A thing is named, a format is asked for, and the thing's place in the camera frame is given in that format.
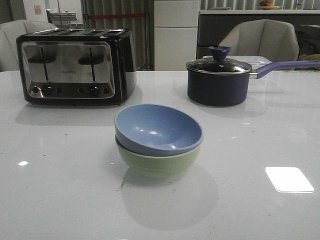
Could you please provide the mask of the grey kitchen counter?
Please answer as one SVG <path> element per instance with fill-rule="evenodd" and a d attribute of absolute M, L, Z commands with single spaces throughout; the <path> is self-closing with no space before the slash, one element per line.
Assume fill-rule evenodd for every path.
<path fill-rule="evenodd" d="M 319 10 L 201 10 L 198 17 L 196 57 L 209 53 L 208 47 L 219 44 L 238 24 L 270 19 L 295 25 L 320 24 Z"/>

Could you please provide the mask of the black and silver toaster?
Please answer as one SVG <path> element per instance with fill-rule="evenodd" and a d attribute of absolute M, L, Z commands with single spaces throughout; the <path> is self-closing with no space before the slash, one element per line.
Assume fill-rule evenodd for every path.
<path fill-rule="evenodd" d="M 35 105 L 119 105 L 135 89 L 132 32 L 49 29 L 16 40 L 24 98 Z"/>

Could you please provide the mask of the blue bowl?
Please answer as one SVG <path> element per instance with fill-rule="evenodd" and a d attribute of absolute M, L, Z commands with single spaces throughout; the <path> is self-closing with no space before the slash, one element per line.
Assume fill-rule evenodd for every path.
<path fill-rule="evenodd" d="M 127 150 L 147 156 L 188 152 L 203 140 L 199 123 L 188 114 L 157 104 L 136 104 L 114 118 L 115 135 Z"/>

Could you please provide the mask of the fruit bowl on counter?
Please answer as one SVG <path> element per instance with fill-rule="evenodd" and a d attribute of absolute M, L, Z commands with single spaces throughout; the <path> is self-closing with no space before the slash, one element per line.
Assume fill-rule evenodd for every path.
<path fill-rule="evenodd" d="M 278 10 L 280 8 L 281 6 L 274 5 L 269 0 L 261 0 L 257 5 L 257 9 L 259 10 Z"/>

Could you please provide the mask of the glass pot lid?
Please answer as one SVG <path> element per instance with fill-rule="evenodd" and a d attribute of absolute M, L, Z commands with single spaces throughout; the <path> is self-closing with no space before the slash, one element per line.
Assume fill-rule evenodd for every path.
<path fill-rule="evenodd" d="M 186 63 L 186 68 L 190 71 L 214 75 L 235 75 L 248 73 L 252 70 L 249 63 L 227 58 L 232 50 L 231 47 L 213 45 L 208 49 L 211 56 L 189 61 Z"/>

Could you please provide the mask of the green bowl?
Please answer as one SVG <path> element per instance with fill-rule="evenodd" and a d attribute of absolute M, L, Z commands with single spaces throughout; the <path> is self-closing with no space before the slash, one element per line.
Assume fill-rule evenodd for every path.
<path fill-rule="evenodd" d="M 123 161 L 134 171 L 152 178 L 169 178 L 185 172 L 199 156 L 201 146 L 178 155 L 149 156 L 132 152 L 115 141 Z"/>

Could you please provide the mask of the beige chair right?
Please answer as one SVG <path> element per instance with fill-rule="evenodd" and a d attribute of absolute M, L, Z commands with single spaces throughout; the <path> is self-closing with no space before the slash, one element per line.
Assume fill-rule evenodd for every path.
<path fill-rule="evenodd" d="M 296 61 L 299 45 L 291 23 L 259 19 L 236 25 L 219 43 L 232 56 L 261 56 L 271 62 Z"/>

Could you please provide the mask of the beige chair left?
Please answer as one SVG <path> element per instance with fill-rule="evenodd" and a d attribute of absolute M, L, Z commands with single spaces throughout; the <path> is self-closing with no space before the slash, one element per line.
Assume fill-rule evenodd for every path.
<path fill-rule="evenodd" d="M 16 40 L 19 36 L 55 29 L 52 23 L 20 19 L 0 25 L 0 71 L 19 70 Z"/>

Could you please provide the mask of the white refrigerator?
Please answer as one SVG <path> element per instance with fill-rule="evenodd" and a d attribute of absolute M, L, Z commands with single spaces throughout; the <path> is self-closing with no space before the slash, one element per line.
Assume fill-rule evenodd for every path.
<path fill-rule="evenodd" d="M 154 1 L 154 70 L 184 71 L 196 59 L 199 0 Z"/>

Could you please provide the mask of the beige chair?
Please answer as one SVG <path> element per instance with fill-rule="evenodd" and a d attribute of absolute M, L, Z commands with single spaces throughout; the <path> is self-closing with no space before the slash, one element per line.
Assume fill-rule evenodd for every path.
<path fill-rule="evenodd" d="M 236 25 L 219 43 L 232 56 L 261 56 L 271 62 L 296 61 L 299 45 L 291 23 L 259 19 Z"/>
<path fill-rule="evenodd" d="M 19 70 L 16 40 L 19 36 L 55 29 L 52 23 L 20 19 L 0 25 L 0 71 Z"/>

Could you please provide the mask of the dark blue saucepan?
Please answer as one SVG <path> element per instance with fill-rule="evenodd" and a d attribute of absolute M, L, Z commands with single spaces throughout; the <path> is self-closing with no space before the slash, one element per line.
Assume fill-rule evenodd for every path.
<path fill-rule="evenodd" d="M 240 74 L 209 74 L 188 70 L 187 95 L 201 105 L 229 107 L 247 98 L 249 79 L 260 79 L 275 70 L 318 67 L 318 60 L 271 62 Z"/>

